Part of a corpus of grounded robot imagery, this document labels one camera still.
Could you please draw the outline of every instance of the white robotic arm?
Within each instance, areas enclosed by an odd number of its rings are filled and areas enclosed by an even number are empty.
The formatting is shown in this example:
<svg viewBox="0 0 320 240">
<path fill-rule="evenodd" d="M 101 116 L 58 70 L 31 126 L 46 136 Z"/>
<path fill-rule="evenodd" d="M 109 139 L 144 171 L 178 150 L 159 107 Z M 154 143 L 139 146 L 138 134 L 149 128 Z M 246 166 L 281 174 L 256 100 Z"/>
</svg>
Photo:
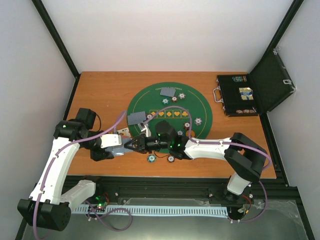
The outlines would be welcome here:
<svg viewBox="0 0 320 240">
<path fill-rule="evenodd" d="M 190 159 L 209 158 L 227 161 L 225 159 L 225 151 L 229 148 L 229 145 L 218 143 L 231 143 L 230 137 L 215 140 L 192 138 L 192 140 L 188 140 L 184 150 Z M 229 179 L 227 190 L 235 195 L 240 195 L 249 184 L 250 181 L 243 179 L 235 172 Z"/>
<path fill-rule="evenodd" d="M 94 161 L 113 158 L 112 153 L 105 151 L 105 148 L 121 146 L 122 138 L 120 135 L 104 134 L 88 141 L 80 141 L 66 147 L 56 156 L 60 149 L 73 141 L 89 138 L 101 133 L 102 131 L 90 131 L 93 128 L 95 118 L 95 112 L 90 109 L 80 108 L 75 119 L 69 121 L 63 120 L 56 126 L 52 149 L 43 173 L 28 200 L 21 199 L 17 206 L 18 211 L 29 225 L 33 225 L 33 213 L 39 194 L 41 195 L 37 214 L 37 226 L 62 231 L 67 226 L 71 212 L 96 193 L 96 183 L 84 179 L 62 195 L 63 185 L 71 161 L 79 148 L 90 150 L 90 157 Z M 45 181 L 44 188 L 41 190 L 43 181 Z"/>
</svg>

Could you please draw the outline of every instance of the white wall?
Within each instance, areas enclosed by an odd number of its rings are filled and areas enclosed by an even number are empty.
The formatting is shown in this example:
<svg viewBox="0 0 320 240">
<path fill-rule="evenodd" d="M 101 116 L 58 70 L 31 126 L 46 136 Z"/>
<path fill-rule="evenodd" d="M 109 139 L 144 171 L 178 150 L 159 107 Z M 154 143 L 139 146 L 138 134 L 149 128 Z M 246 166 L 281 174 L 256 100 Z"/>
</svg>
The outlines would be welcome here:
<svg viewBox="0 0 320 240">
<path fill-rule="evenodd" d="M 74 78 L 35 7 L 0 1 L 1 239 L 14 239 L 28 198 L 47 162 Z"/>
<path fill-rule="evenodd" d="M 320 239 L 320 1 L 304 1 L 279 46 L 297 92 L 269 113 L 290 185 Z"/>
<path fill-rule="evenodd" d="M 43 0 L 79 71 L 250 71 L 293 0 Z"/>
</svg>

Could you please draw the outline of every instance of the black metal frame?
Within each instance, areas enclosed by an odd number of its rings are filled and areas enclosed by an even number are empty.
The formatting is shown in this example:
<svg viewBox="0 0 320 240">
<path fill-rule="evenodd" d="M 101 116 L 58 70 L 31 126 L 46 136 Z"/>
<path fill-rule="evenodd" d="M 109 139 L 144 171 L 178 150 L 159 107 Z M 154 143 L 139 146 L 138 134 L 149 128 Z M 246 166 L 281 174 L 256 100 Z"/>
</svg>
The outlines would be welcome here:
<svg viewBox="0 0 320 240">
<path fill-rule="evenodd" d="M 280 26 L 274 34 L 269 46 L 267 47 L 265 51 L 266 53 L 277 46 L 303 1 L 304 0 L 293 0 L 289 10 L 284 16 Z M 63 119 L 66 120 L 80 80 L 80 74 L 42 1 L 32 0 L 32 2 L 75 78 L 75 83 L 63 117 Z M 276 173 L 276 179 L 261 180 L 267 191 L 268 198 L 274 200 L 295 200 L 307 237 L 309 239 L 315 239 L 305 212 L 305 208 L 300 198 L 299 191 L 297 187 L 289 186 L 268 116 L 263 114 L 260 116 L 260 120 L 266 142 L 273 159 L 273 166 Z M 75 186 L 82 178 L 83 176 L 67 176 L 63 186 L 63 192 Z M 139 197 L 205 199 L 208 198 L 208 192 L 210 188 L 219 187 L 223 184 L 226 184 L 227 180 L 228 179 L 226 178 L 101 177 L 100 184 L 102 184 L 103 188 L 108 189 L 110 201 L 120 202 L 124 199 Z M 256 199 L 264 198 L 264 193 L 261 187 L 257 184 L 252 186 L 251 192 Z M 27 222 L 22 220 L 19 231 L 15 238 L 16 240 L 22 239 L 26 225 Z"/>
</svg>

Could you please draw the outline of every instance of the metal bracket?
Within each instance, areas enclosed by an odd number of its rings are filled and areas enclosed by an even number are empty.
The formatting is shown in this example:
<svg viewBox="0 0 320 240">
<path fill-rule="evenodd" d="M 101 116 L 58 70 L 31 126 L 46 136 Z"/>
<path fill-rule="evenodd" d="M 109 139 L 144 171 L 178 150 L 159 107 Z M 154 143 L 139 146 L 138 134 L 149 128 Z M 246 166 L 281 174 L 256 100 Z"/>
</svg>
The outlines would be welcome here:
<svg viewBox="0 0 320 240">
<path fill-rule="evenodd" d="M 273 49 L 273 54 L 274 54 L 274 55 L 278 55 L 280 49 L 281 49 L 281 48 L 280 48 L 279 46 L 277 46 L 276 48 L 274 48 L 274 49 Z"/>
<path fill-rule="evenodd" d="M 216 103 L 223 103 L 224 100 L 223 100 L 222 98 L 221 98 L 220 100 L 217 100 L 217 96 L 216 96 L 216 93 L 215 93 L 216 90 L 220 90 L 220 87 L 218 86 L 218 87 L 216 87 L 215 89 L 213 89 L 214 101 L 215 101 Z"/>
<path fill-rule="evenodd" d="M 283 83 L 291 85 L 291 87 L 292 87 L 292 91 L 290 92 L 291 94 L 293 94 L 297 91 L 297 89 L 294 86 L 292 86 L 292 81 L 290 79 L 284 79 Z"/>
</svg>

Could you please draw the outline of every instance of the red wire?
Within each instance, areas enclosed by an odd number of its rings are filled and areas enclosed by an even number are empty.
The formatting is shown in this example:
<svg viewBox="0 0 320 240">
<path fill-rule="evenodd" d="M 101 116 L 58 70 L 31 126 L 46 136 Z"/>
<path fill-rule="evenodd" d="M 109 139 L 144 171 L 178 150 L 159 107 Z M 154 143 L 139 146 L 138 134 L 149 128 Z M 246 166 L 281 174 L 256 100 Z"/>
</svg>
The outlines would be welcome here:
<svg viewBox="0 0 320 240">
<path fill-rule="evenodd" d="M 250 198 L 248 198 L 248 197 L 245 196 L 245 195 L 242 195 L 242 197 L 249 202 L 249 204 L 250 204 L 249 208 L 250 208 L 250 207 L 251 207 L 251 204 L 252 204 Z"/>
<path fill-rule="evenodd" d="M 104 196 L 106 198 L 106 205 L 108 206 L 110 204 L 109 194 L 106 192 L 104 193 Z"/>
</svg>

